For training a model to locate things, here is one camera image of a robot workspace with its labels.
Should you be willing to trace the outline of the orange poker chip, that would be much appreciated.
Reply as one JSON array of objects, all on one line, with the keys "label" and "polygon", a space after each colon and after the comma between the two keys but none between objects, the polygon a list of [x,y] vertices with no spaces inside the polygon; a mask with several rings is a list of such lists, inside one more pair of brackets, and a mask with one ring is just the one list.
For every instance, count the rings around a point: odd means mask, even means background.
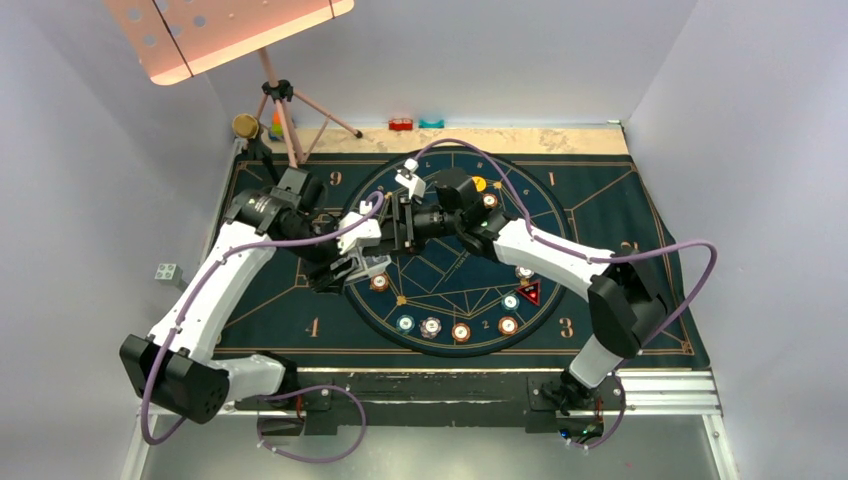
[{"label": "orange poker chip", "polygon": [[486,209],[492,210],[499,206],[498,196],[492,193],[485,193],[482,196],[482,204]]},{"label": "orange poker chip", "polygon": [[384,292],[390,288],[389,278],[386,274],[378,274],[370,279],[370,288],[376,292]]},{"label": "orange poker chip", "polygon": [[519,324],[515,318],[504,316],[498,321],[497,328],[501,335],[512,336],[517,333]]}]

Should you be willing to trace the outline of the pink blue poker chip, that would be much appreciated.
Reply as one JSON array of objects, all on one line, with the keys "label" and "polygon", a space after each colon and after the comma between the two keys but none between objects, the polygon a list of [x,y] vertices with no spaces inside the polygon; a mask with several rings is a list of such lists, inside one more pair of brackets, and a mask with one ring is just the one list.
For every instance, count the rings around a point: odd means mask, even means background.
[{"label": "pink blue poker chip", "polygon": [[523,267],[523,266],[517,266],[515,268],[515,275],[516,275],[517,278],[519,278],[521,280],[529,280],[530,278],[532,278],[535,275],[535,273],[530,268]]}]

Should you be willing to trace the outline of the green blue chip stack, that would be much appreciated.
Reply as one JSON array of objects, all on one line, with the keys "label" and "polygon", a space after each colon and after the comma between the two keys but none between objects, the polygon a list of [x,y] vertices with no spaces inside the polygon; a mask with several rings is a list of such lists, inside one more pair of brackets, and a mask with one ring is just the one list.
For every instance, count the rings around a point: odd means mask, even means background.
[{"label": "green blue chip stack", "polygon": [[410,333],[416,326],[416,321],[413,316],[404,314],[396,318],[395,329],[402,335]]}]

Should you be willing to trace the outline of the green blue poker chip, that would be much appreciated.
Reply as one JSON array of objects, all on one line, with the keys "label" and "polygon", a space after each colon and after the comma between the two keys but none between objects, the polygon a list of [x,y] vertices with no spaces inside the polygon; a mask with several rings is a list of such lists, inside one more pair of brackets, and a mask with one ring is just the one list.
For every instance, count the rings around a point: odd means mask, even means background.
[{"label": "green blue poker chip", "polygon": [[501,308],[507,312],[516,311],[520,306],[520,299],[514,294],[504,295],[500,302]]}]

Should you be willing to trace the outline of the red triangular dealer button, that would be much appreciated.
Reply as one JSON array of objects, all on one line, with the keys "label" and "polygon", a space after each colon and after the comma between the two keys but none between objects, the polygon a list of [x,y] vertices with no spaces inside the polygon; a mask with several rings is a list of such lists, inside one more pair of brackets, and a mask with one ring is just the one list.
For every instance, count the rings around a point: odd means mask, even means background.
[{"label": "red triangular dealer button", "polygon": [[541,282],[539,280],[525,282],[516,288],[516,292],[534,306],[541,303]]}]

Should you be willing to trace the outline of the orange chip stack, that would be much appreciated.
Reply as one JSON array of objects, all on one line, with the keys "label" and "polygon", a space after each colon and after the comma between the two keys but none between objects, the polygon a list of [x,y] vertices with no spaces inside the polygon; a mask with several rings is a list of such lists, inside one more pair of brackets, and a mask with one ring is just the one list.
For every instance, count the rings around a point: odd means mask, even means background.
[{"label": "orange chip stack", "polygon": [[465,323],[456,323],[451,329],[451,336],[457,343],[465,343],[470,340],[471,329]]}]

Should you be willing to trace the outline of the blue playing card deck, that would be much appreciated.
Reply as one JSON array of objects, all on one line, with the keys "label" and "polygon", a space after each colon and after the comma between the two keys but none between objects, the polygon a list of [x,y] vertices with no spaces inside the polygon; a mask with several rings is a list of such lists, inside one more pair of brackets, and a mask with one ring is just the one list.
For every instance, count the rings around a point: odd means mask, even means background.
[{"label": "blue playing card deck", "polygon": [[381,256],[354,256],[353,270],[347,275],[345,282],[357,283],[374,276],[381,275],[392,263],[389,255]]}]

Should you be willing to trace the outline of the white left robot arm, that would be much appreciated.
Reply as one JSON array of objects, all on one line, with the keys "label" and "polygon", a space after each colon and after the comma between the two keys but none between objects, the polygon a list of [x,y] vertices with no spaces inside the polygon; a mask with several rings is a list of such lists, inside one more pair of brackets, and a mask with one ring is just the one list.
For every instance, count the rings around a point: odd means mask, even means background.
[{"label": "white left robot arm", "polygon": [[263,355],[216,361],[213,351],[226,321],[254,277],[279,248],[319,263],[334,259],[382,206],[380,192],[327,232],[312,224],[324,186],[290,167],[279,182],[236,195],[197,275],[168,313],[144,336],[129,335],[119,358],[142,409],[151,405],[197,424],[232,401],[260,396],[284,409],[298,382],[283,361]]}]

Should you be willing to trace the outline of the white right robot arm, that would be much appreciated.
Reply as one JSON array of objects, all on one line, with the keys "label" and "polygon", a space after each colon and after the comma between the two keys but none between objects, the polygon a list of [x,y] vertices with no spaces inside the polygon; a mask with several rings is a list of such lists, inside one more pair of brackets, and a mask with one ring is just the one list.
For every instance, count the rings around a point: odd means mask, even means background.
[{"label": "white right robot arm", "polygon": [[552,399],[564,414],[593,406],[601,383],[634,358],[671,314],[647,255],[595,249],[536,228],[527,210],[513,215],[493,206],[459,167],[435,175],[437,199],[427,204],[426,183],[415,165],[408,161],[395,175],[404,191],[392,198],[383,245],[418,252],[431,239],[453,236],[472,255],[529,269],[580,295],[589,306],[592,333],[561,374]]}]

